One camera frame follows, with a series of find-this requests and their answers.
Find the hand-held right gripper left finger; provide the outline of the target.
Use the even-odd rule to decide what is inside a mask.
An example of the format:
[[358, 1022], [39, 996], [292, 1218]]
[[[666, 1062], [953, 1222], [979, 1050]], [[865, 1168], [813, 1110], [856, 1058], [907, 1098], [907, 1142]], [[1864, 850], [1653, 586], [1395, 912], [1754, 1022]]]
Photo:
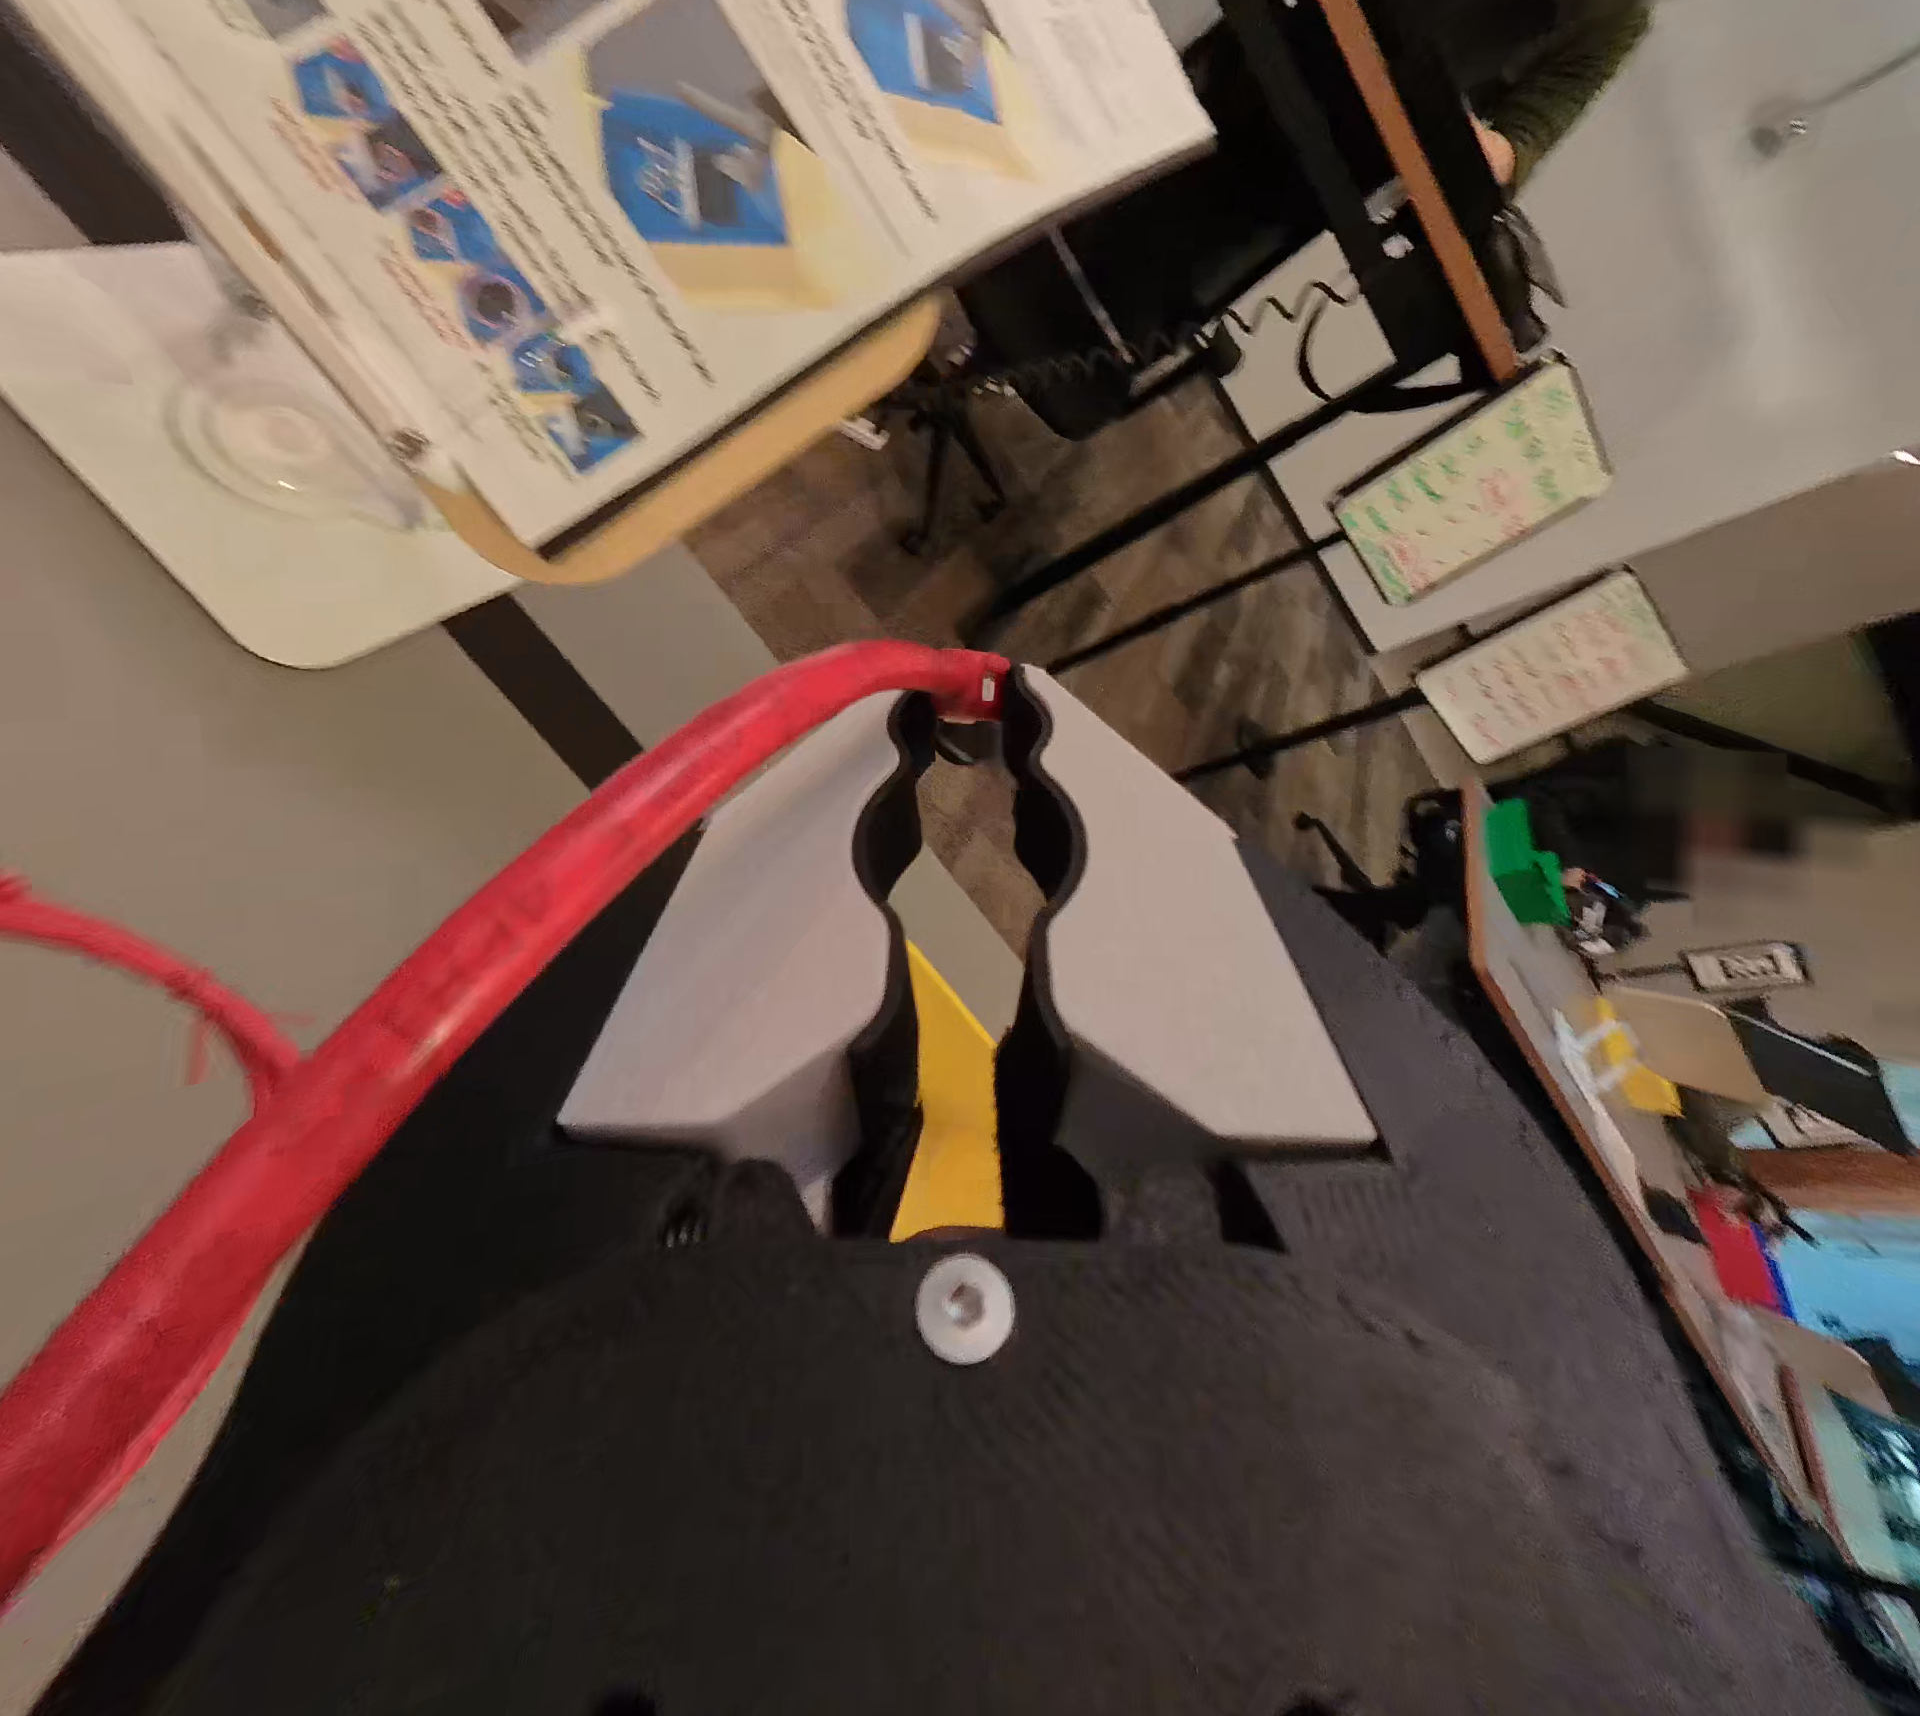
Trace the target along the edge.
[[890, 889], [921, 852], [921, 700], [866, 698], [714, 811], [558, 1130], [777, 1167], [813, 1224], [880, 1224], [921, 1130]]

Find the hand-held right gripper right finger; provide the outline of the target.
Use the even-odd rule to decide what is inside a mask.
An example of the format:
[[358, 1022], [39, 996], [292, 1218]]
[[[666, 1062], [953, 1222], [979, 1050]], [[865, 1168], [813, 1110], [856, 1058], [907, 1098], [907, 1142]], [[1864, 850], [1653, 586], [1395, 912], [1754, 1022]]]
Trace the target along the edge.
[[1367, 1151], [1380, 1125], [1230, 824], [1040, 667], [1006, 674], [1002, 761], [1042, 897], [1002, 1131], [1075, 1163]]

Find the yellow plastic bin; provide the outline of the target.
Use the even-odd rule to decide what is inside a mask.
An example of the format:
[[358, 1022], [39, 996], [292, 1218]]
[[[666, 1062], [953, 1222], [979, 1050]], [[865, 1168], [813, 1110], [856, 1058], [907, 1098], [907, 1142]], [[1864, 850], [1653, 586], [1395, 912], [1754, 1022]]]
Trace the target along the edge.
[[999, 1232], [998, 1038], [918, 943], [907, 946], [907, 975], [918, 1005], [918, 1102], [924, 1125], [890, 1242]]

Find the green plastic bin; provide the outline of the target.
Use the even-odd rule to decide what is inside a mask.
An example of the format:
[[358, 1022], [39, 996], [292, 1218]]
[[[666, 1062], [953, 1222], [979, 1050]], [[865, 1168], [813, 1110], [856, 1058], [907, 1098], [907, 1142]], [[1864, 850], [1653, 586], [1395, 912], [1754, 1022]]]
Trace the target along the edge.
[[1525, 796], [1498, 796], [1481, 816], [1485, 873], [1522, 927], [1567, 929], [1567, 886], [1557, 852], [1535, 840]]

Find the cluttered wooden table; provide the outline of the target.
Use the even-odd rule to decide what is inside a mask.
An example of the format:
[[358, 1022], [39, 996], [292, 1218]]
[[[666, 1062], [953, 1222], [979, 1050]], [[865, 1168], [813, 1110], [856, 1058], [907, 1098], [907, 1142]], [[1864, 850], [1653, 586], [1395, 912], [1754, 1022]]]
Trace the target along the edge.
[[1588, 964], [1554, 929], [1525, 927], [1494, 886], [1489, 811], [1485, 787], [1464, 783], [1463, 886], [1477, 993], [1554, 1102], [1745, 1449], [1783, 1502], [1826, 1533], [1846, 1573], [1917, 1603], [1904, 1569], [1917, 1546], [1889, 1533], [1888, 1490], [1849, 1428], [1855, 1411], [1889, 1411], [1883, 1389], [1856, 1350], [1732, 1297], [1711, 1250], [1656, 1224], [1649, 1192], [1684, 1202], [1705, 1174], [1671, 1138], [1666, 1119], [1629, 1098], [1645, 1062]]

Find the white handwritten board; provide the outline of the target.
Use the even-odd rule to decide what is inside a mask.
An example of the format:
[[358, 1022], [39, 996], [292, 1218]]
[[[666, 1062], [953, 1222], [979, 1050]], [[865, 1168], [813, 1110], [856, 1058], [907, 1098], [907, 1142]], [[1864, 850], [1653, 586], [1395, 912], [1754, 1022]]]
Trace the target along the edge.
[[1645, 580], [1609, 570], [1412, 677], [1469, 763], [1490, 768], [1691, 677]]
[[1585, 387], [1549, 353], [1332, 495], [1332, 523], [1389, 609], [1425, 600], [1613, 486]]

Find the printed instruction sheet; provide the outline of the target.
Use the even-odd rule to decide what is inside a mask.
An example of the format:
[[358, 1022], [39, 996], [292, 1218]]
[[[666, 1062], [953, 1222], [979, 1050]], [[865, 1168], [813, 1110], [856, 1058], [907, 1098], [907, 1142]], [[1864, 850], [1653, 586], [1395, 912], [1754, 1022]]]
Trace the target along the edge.
[[13, 0], [531, 549], [1207, 149], [1148, 0]]

